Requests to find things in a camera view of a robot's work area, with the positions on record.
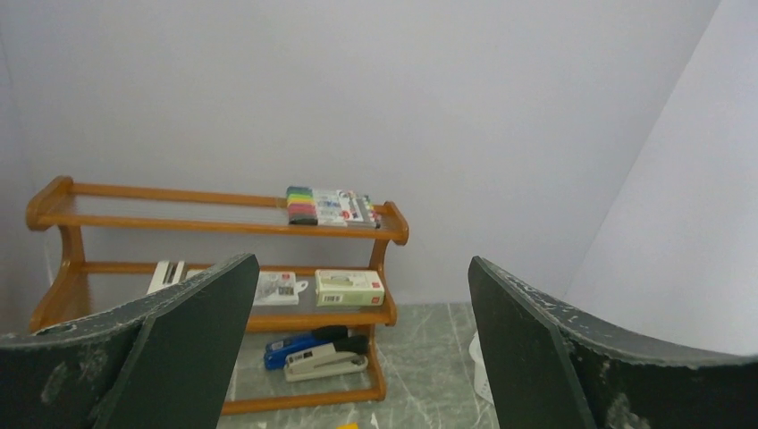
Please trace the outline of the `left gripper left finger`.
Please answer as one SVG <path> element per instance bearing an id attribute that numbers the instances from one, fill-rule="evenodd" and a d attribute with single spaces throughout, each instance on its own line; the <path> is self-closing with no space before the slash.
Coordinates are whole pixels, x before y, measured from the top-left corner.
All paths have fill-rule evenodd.
<path id="1" fill-rule="evenodd" d="M 214 428 L 259 276 L 240 254 L 118 307 L 1 339 L 4 428 Z"/>

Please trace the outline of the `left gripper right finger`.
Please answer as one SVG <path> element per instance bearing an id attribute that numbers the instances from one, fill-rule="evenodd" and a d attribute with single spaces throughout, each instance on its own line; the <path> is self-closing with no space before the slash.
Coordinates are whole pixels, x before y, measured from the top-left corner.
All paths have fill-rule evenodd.
<path id="1" fill-rule="evenodd" d="M 482 257 L 467 276 L 502 426 L 756 427 L 756 357 L 621 328 Z"/>

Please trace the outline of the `white perforated plastic basket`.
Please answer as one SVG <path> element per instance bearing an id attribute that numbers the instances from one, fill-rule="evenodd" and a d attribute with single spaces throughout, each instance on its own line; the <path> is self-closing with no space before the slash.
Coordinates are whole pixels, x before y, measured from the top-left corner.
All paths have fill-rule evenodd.
<path id="1" fill-rule="evenodd" d="M 474 362 L 474 391 L 477 396 L 482 398 L 483 400 L 486 400 L 490 404 L 494 404 L 493 401 L 493 395 L 491 392 L 491 388 L 488 382 L 488 377 L 486 373 L 486 368 L 484 364 L 484 358 L 481 350 L 481 343 L 479 338 L 479 333 L 475 332 L 471 342 L 468 346 L 468 353 L 471 357 L 472 361 Z"/>

